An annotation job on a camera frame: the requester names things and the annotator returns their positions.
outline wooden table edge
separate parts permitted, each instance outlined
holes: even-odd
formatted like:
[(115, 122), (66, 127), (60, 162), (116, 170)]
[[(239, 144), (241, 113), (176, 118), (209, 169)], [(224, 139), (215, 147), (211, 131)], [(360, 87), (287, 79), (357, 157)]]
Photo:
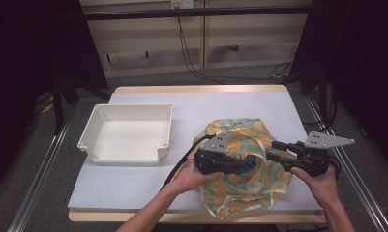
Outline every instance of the wooden table edge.
[(184, 86), (123, 86), (115, 94), (131, 93), (212, 93), (212, 92), (287, 92), (283, 85), (184, 85)]
[[(127, 221), (135, 212), (76, 210), (70, 209), (69, 218), (74, 222)], [(206, 211), (168, 211), (159, 223), (326, 223), (323, 211), (242, 211), (229, 215), (223, 220), (212, 217)]]

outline white tray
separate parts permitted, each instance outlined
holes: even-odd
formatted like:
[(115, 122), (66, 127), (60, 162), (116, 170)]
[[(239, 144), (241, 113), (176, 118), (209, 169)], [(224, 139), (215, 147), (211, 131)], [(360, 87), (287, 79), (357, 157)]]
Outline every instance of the white tray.
[(172, 104), (97, 104), (78, 148), (93, 162), (158, 162), (168, 154)]

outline floral cloth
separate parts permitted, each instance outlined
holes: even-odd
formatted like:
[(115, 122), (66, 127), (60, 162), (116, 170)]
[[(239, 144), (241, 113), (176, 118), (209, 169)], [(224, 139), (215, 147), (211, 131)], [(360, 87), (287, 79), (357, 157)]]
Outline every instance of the floral cloth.
[[(194, 139), (225, 132), (229, 155), (243, 160), (248, 154), (257, 156), (256, 167), (200, 186), (201, 200), (212, 216), (223, 219), (233, 212), (260, 206), (271, 208), (286, 193), (291, 173), (266, 159), (265, 149), (275, 138), (259, 119), (221, 119), (210, 123)], [(292, 157), (286, 152), (281, 157)]]

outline wire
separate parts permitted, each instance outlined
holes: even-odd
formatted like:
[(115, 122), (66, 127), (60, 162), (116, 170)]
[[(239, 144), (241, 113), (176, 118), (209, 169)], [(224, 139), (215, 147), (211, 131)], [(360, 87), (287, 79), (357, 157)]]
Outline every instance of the wire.
[(268, 79), (273, 79), (274, 77), (264, 77), (264, 78), (260, 78), (260, 77), (245, 77), (245, 76), (224, 76), (224, 75), (219, 75), (219, 76), (210, 76), (210, 75), (206, 75), (206, 74), (203, 74), (201, 72), (199, 72), (197, 69), (194, 68), (194, 65), (191, 61), (191, 57), (190, 57), (190, 53), (188, 51), (188, 46), (187, 46), (187, 42), (185, 40), (185, 35), (184, 35), (184, 30), (182, 29), (182, 24), (181, 24), (181, 19), (178, 17), (178, 23), (179, 23), (179, 37), (180, 37), (180, 41), (181, 41), (181, 46), (182, 46), (182, 54), (184, 55), (184, 61), (185, 61), (185, 65), (187, 67), (187, 69), (193, 74), (195, 75), (196, 77), (199, 77), (199, 78), (203, 78), (203, 79), (207, 79), (207, 80), (211, 80), (211, 81), (214, 81), (214, 82), (217, 82), (219, 84), (224, 84), (224, 83), (221, 83), (220, 81), (218, 80), (215, 80), (213, 78), (232, 78), (232, 79), (255, 79), (255, 80), (268, 80)]
[[(293, 62), (285, 62), (285, 63), (280, 63), (280, 64), (276, 65), (276, 66), (275, 66), (275, 69), (274, 69), (274, 76), (280, 76), (280, 75), (282, 75), (282, 73), (284, 73), (284, 71), (287, 70), (287, 68), (289, 67), (289, 65), (292, 64), (292, 63), (293, 63)], [(285, 66), (284, 69), (278, 74), (278, 73), (277, 73), (277, 69), (278, 69), (278, 67), (281, 66), (281, 65), (286, 65), (286, 66)]]
[(194, 145), (190, 148), (190, 150), (188, 150), (188, 152), (181, 158), (181, 160), (179, 160), (178, 163), (176, 163), (175, 167), (172, 169), (172, 171), (170, 171), (168, 177), (166, 178), (163, 186), (161, 187), (161, 189), (163, 189), (173, 178), (173, 176), (175, 175), (175, 173), (179, 170), (179, 168), (182, 166), (182, 164), (184, 164), (187, 160), (192, 160), (192, 159), (187, 159), (188, 155), (194, 150), (194, 148), (203, 140), (205, 139), (211, 139), (215, 137), (215, 135), (205, 135), (201, 138), (199, 138), (195, 143)]

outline metal frame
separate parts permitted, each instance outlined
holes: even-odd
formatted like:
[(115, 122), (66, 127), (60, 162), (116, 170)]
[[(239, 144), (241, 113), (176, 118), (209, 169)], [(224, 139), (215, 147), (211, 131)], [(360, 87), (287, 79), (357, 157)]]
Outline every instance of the metal frame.
[[(322, 118), (319, 113), (319, 106), (312, 96), (307, 97), (308, 106), (312, 111), (314, 118), (320, 122), (319, 125), (322, 129), (326, 129), (326, 133), (335, 135), (331, 128), (327, 129), (326, 125), (322, 122)], [(388, 220), (384, 215), (382, 209), (380, 208), (377, 201), (374, 199), (373, 195), (370, 193), (369, 189), (365, 185), (364, 181), (360, 177), (359, 173), (356, 171), (353, 163), (348, 157), (346, 151), (343, 147), (333, 148), (333, 152), (336, 154), (338, 160), (341, 162), (343, 170), (352, 184), (353, 188), (356, 190), (357, 195), (362, 201), (365, 209), (368, 211), (369, 216), (371, 217), (375, 227), (378, 231), (387, 232), (388, 231)]]
[(284, 7), (258, 7), (258, 8), (200, 8), (178, 10), (155, 10), (140, 12), (110, 12), (87, 13), (86, 20), (118, 20), (137, 18), (161, 18), (161, 17), (192, 17), (192, 16), (224, 16), (224, 15), (278, 15), (278, 14), (302, 14), (308, 13), (311, 6), (284, 6)]
[(8, 232), (24, 231), (25, 226), (27, 225), (27, 222), (31, 216), (31, 213), (34, 210), (34, 206), (40, 196), (41, 189), (45, 184), (45, 180), (48, 175), (48, 172), (51, 169), (52, 164), (54, 163), (54, 160), (57, 156), (58, 150), (60, 149), (62, 142), (64, 141), (64, 137), (67, 133), (70, 122), (73, 119), (75, 110), (76, 110), (76, 104), (70, 105), (70, 108), (68, 110), (67, 120), (63, 125), (63, 127), (61, 128), (61, 130), (59, 131), (59, 133), (54, 135), (54, 138), (51, 142), (51, 145), (48, 148), (48, 151), (46, 152), (46, 155), (40, 167), (40, 170), (38, 171), (37, 176), (33, 181), (33, 184), (31, 184), (30, 189), (25, 195), (24, 200), (19, 206), (18, 211), (15, 214), (15, 217), (8, 229)]

